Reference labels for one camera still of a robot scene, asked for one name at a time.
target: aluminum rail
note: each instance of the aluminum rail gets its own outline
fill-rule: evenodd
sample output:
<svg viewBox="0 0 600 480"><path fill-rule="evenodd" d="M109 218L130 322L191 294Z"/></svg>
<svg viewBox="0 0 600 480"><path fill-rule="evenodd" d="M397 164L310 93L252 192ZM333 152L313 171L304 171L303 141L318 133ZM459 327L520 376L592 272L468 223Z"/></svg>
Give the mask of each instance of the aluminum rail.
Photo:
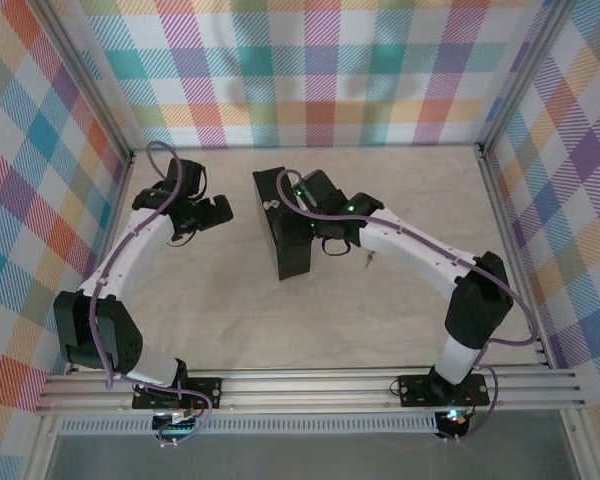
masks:
<svg viewBox="0 0 600 480"><path fill-rule="evenodd" d="M571 370L537 365L495 367L500 384L500 410L556 410L584 408L580 387ZM196 377L223 379L223 414L389 413L444 411L440 407L403 408L389 391L399 375L426 374L429 367L228 370L190 372ZM483 371L493 392L493 379ZM38 404L40 415L117 414L131 409L133 392L118 381L104 387L101 372L51 376Z"/></svg>

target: vent grille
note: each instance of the vent grille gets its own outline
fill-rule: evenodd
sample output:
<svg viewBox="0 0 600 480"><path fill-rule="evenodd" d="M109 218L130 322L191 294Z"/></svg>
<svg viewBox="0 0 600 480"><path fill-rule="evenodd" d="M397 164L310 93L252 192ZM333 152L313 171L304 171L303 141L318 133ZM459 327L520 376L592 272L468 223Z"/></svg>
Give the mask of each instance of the vent grille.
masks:
<svg viewBox="0 0 600 480"><path fill-rule="evenodd" d="M433 413L288 416L214 414L203 425L200 433L430 433L436 430ZM175 433L178 429L174 428L171 431ZM151 432L151 418L133 414L69 416L63 421L59 433L61 435L130 435Z"/></svg>

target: plaid backdrop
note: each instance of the plaid backdrop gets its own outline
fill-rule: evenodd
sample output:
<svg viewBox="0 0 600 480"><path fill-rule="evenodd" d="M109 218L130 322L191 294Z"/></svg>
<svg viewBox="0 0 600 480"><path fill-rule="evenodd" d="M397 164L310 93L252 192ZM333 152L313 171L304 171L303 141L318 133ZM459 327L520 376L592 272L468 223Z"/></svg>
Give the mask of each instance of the plaid backdrop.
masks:
<svg viewBox="0 0 600 480"><path fill-rule="evenodd" d="M541 3L81 0L147 139L203 148L473 143Z"/></svg>
<svg viewBox="0 0 600 480"><path fill-rule="evenodd" d="M527 34L524 38L524 42L522 42L522 46L520 50L518 50L518 54L515 57L513 63L509 67L509 71L507 72L507 76L505 77L502 86L500 87L500 91L498 92L498 96L494 100L491 105L491 109L489 110L489 114L487 115L487 119L482 125L480 129L480 134L478 135L477 142L484 142L489 134L491 128L493 127L493 123L495 122L498 114L500 113L500 109L502 108L502 102L507 98L511 91L511 87L515 84L515 81L518 77L518 72L520 72L521 67L528 60L529 55L531 54L531 46L533 42L538 37L538 34L542 31L542 27L544 26L545 21L551 12L552 7L558 2L558 0L543 0L542 5L540 5L540 10L536 14L533 19L533 23L531 27L527 31Z"/></svg>
<svg viewBox="0 0 600 480"><path fill-rule="evenodd" d="M25 0L0 1L0 480L14 478L46 374L51 313L94 264L122 162Z"/></svg>
<svg viewBox="0 0 600 480"><path fill-rule="evenodd" d="M600 0L577 4L495 154L542 321L600 442Z"/></svg>

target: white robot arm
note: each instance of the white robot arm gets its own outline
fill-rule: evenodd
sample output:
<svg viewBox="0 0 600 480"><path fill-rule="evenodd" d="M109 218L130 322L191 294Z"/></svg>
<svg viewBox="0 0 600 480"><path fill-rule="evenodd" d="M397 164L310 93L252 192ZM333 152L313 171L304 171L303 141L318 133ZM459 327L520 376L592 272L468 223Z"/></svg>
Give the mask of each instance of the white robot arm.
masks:
<svg viewBox="0 0 600 480"><path fill-rule="evenodd" d="M170 167L170 173L163 182L136 197L125 233L112 252L118 250L118 244L127 233L137 231L137 235L118 252L106 283L101 280L102 269L113 253L77 292L61 292L56 298L54 310L58 333L62 354L67 361L103 368L88 326L89 303L96 287L102 285L96 317L99 335L114 372L145 384L148 389L152 385L191 390L200 388L187 377L186 364L182 360L144 345L127 309L141 278L168 240L177 240L185 234L193 235L233 218L224 196L215 197L213 204L201 198L204 192L197 195L200 174L196 172L203 167L186 160L182 162L186 167L184 176L188 179L183 192L162 215L139 231L136 227L152 215L172 192L175 168ZM366 194L359 193L347 199L321 170L302 179L293 191L302 198L309 212L324 217L323 220L310 221L303 216L304 212L296 212L298 222L311 222L316 237L342 239L388 255L419 273L449 300L445 320L449 338L439 362L429 374L426 388L433 392L436 405L452 404L455 387L461 386L468 378L480 351L513 304L511 297L492 282L485 281L471 267L479 266L506 283L502 260L490 252L477 257L445 245L408 225ZM340 220L327 220L325 215L336 215ZM401 225L416 235L404 234L388 225ZM189 400L180 395L173 408L183 408Z"/></svg>

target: black mounting plate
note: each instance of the black mounting plate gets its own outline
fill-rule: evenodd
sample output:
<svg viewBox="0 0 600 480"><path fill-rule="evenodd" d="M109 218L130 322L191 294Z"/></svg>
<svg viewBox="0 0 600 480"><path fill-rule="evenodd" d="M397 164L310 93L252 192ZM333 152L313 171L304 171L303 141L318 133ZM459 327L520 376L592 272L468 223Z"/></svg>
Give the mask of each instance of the black mounting plate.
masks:
<svg viewBox="0 0 600 480"><path fill-rule="evenodd" d="M402 407L472 407L473 399L468 390L476 398L476 406L489 405L489 392L484 376L472 373L456 387L456 393L451 402L444 403L431 388L430 375L401 375L398 377L398 392Z"/></svg>
<svg viewBox="0 0 600 480"><path fill-rule="evenodd" d="M181 388L204 393L211 399L213 408L220 406L220 398L222 397L221 378L187 378L182 382ZM134 394L131 408L133 410L188 409L191 408L192 401L195 409L207 408L206 402L201 398L183 394L182 398L179 399L178 394L152 391L151 387L147 387L143 393L136 392Z"/></svg>

